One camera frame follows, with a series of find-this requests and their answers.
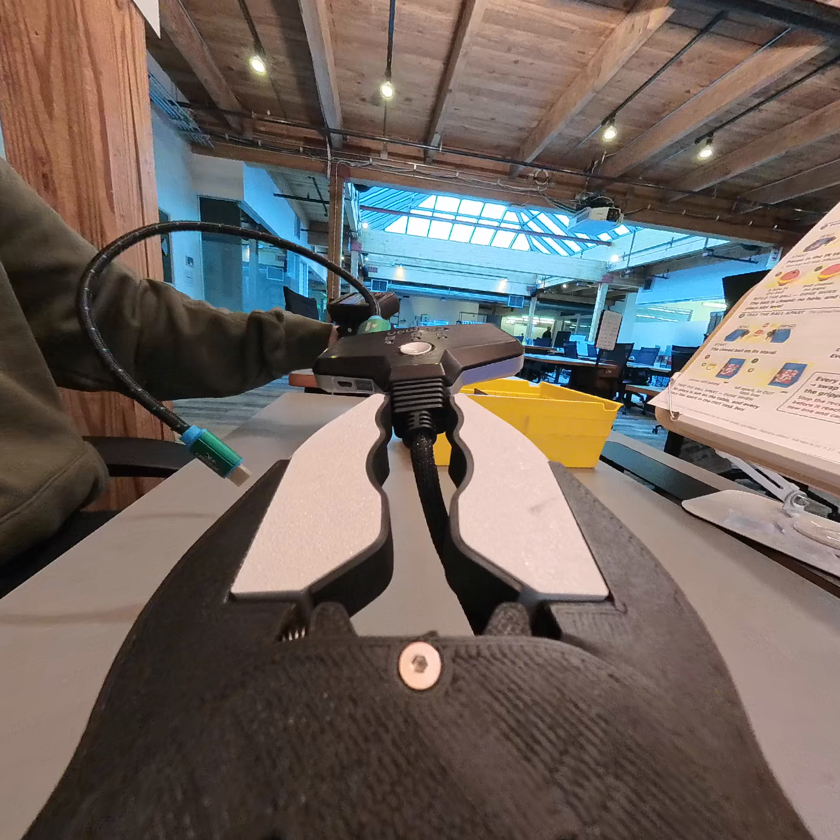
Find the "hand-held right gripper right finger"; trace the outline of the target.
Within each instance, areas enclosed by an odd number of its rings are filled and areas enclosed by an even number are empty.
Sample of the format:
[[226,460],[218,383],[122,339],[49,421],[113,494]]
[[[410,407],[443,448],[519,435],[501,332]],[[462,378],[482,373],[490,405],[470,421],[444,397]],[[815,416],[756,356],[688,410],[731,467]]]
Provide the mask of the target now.
[[451,400],[446,580],[474,634],[505,604],[548,629],[556,605],[611,593],[552,466],[523,433],[467,395]]

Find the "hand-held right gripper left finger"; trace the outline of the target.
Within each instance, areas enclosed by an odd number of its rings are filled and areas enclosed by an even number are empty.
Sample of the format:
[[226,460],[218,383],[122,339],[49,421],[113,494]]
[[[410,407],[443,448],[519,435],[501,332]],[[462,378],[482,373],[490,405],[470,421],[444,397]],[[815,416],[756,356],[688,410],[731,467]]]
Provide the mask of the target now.
[[338,603],[350,616],[393,575],[384,484],[392,439],[387,397],[358,401],[290,458],[231,586],[241,602],[290,602],[309,615]]

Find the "black switch hub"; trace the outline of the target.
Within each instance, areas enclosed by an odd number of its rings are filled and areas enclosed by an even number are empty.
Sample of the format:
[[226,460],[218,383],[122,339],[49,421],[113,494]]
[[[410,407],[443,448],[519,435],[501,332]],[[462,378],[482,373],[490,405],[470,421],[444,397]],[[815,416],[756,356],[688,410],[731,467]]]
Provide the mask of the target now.
[[333,394],[383,394],[395,436],[454,428],[452,398],[463,387],[519,373],[521,343],[490,323],[360,330],[338,340],[313,365],[318,388]]

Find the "person's left forearm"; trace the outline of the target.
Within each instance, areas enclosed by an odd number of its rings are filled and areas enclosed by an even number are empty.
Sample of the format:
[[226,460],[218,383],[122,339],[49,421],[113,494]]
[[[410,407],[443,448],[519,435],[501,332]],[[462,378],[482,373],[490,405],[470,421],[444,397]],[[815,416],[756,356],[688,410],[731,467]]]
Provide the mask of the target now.
[[162,401],[236,396],[310,369],[335,342],[331,324],[269,311],[228,311],[163,281],[110,269],[92,309],[116,361]]

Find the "wooden office desk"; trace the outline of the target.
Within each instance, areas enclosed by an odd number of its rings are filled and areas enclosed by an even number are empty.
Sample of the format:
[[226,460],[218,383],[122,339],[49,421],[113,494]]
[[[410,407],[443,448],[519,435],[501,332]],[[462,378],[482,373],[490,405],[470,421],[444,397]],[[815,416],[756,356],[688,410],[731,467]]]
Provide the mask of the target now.
[[567,386],[571,389],[616,402],[624,399],[625,394],[642,393],[643,389],[656,394],[660,388],[651,385],[651,381],[667,382],[673,374],[667,366],[630,361],[617,364],[544,353],[526,353],[524,359],[520,377],[530,382],[545,380],[557,384],[560,374],[567,373]]

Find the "grey desk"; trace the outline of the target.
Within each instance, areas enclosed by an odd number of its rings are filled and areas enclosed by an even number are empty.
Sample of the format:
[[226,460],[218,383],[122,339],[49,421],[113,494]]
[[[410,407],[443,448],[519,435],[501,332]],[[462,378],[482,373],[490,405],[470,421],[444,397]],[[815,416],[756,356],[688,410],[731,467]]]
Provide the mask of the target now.
[[397,458],[385,591],[241,602],[289,395],[2,599],[2,838],[838,838],[838,599],[612,470],[551,465],[611,593],[471,630]]

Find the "yellow plastic bin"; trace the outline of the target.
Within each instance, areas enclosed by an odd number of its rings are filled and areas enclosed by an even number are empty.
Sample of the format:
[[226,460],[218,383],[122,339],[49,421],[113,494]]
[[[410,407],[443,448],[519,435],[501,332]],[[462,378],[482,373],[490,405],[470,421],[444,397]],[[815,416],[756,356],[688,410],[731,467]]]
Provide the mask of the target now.
[[465,386],[434,446],[436,464],[463,452],[476,467],[512,466],[524,459],[594,468],[619,409],[615,401],[517,377]]

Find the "black office chair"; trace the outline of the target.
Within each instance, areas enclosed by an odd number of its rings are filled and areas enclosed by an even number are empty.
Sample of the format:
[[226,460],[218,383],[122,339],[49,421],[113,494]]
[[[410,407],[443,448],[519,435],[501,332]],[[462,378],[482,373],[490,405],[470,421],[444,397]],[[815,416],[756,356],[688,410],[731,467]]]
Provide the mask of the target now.
[[[175,442],[134,437],[85,436],[104,461],[112,479],[165,479],[194,456]],[[48,539],[2,564],[1,596],[42,571],[117,515],[116,510],[76,511]]]

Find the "white sheet stand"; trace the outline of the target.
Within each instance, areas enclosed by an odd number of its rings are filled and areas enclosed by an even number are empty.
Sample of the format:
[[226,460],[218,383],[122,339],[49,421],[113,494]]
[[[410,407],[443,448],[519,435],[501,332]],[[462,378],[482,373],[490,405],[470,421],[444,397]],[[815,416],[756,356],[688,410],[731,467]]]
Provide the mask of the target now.
[[812,511],[803,489],[777,472],[720,450],[716,455],[770,494],[721,490],[685,500],[682,507],[696,518],[838,578],[838,523]]

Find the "white ceiling projector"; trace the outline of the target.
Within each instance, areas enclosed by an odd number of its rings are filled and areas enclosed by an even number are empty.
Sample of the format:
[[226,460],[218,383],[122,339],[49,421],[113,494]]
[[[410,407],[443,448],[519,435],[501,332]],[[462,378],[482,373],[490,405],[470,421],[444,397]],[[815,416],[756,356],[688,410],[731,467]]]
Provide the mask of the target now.
[[567,229],[572,236],[597,238],[623,221],[624,215],[616,206],[585,206],[570,217]]

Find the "printed instruction sheet board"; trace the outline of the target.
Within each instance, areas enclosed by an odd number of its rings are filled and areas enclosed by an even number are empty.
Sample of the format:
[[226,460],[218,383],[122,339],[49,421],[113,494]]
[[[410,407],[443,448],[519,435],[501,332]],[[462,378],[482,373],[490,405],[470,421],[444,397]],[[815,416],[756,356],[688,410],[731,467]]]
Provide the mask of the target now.
[[658,422],[838,496],[838,284],[835,206],[654,399]]

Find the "person's torso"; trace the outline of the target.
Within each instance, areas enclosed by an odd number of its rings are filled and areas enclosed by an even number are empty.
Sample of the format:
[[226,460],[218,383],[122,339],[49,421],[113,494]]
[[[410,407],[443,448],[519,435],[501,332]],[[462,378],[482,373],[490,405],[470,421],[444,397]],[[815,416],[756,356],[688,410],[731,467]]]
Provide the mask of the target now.
[[78,277],[90,246],[2,161],[2,567],[52,538],[107,482],[96,451],[67,414],[81,337]]

